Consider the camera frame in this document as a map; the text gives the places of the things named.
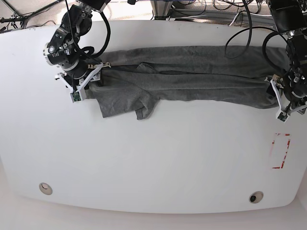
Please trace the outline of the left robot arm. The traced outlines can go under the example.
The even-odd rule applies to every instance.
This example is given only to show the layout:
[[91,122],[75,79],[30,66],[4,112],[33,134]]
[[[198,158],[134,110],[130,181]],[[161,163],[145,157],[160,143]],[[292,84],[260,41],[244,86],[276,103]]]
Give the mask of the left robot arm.
[[290,102],[288,114],[307,111],[307,10],[304,0],[268,0],[277,31],[270,34],[287,36],[286,54],[289,70],[282,71],[284,94]]

